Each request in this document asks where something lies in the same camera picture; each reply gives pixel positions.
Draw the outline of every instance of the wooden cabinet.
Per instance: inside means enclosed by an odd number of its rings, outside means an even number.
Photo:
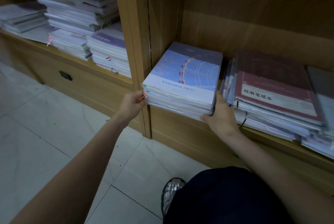
[[[125,93],[141,88],[173,41],[220,51],[225,57],[233,57],[236,49],[257,49],[334,70],[334,0],[117,1],[132,79],[5,32],[1,39],[6,53],[1,61],[108,116]],[[145,107],[130,125],[210,167],[245,167],[203,122]],[[248,128],[242,132],[295,173],[334,194],[332,160],[298,142]]]

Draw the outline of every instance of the silver shoe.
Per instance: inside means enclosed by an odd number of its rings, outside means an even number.
[[[185,185],[186,182],[181,178],[172,178],[165,185],[161,195],[161,211],[164,219],[175,193]]]

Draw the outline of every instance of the forearm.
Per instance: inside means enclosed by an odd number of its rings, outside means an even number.
[[[111,118],[12,223],[84,223],[117,138],[127,122]]]
[[[299,179],[241,133],[218,136],[282,200],[298,223],[334,223],[334,200]]]

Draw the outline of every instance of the person's left hand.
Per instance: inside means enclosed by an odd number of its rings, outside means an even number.
[[[139,90],[134,93],[127,93],[123,97],[120,108],[117,111],[117,116],[124,120],[124,122],[129,123],[133,120],[141,111],[141,109],[147,104],[147,100],[143,97],[143,91]]]

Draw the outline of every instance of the tile floor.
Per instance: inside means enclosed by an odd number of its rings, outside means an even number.
[[[109,118],[0,63],[0,223],[73,158]],[[205,165],[126,128],[86,223],[162,223],[161,190]]]

